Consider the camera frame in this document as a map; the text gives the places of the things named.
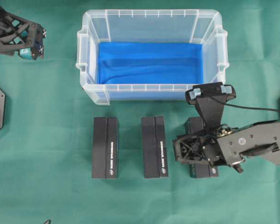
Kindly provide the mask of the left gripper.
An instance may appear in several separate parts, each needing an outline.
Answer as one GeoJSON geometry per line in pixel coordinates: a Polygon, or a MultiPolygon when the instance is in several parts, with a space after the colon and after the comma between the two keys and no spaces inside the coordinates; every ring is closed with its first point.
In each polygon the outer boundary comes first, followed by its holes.
{"type": "Polygon", "coordinates": [[[0,54],[36,60],[44,56],[46,29],[39,23],[24,19],[0,6],[0,54]]]}

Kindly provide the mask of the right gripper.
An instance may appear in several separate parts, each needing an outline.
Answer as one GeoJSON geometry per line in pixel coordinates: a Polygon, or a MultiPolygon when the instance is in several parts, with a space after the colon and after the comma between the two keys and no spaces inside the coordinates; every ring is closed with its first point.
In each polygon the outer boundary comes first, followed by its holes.
{"type": "Polygon", "coordinates": [[[226,160],[218,145],[219,129],[187,125],[186,133],[173,140],[175,160],[182,164],[225,166],[226,160]]]}

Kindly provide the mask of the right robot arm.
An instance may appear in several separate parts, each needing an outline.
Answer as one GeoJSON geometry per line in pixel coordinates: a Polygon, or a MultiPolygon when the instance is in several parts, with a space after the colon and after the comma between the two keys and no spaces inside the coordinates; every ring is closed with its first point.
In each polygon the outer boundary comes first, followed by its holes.
{"type": "Polygon", "coordinates": [[[190,166],[193,178],[218,176],[219,166],[242,173],[241,164],[262,157],[280,165],[280,119],[253,123],[242,128],[227,124],[208,129],[201,118],[189,118],[187,132],[172,141],[175,160],[190,166]]]}

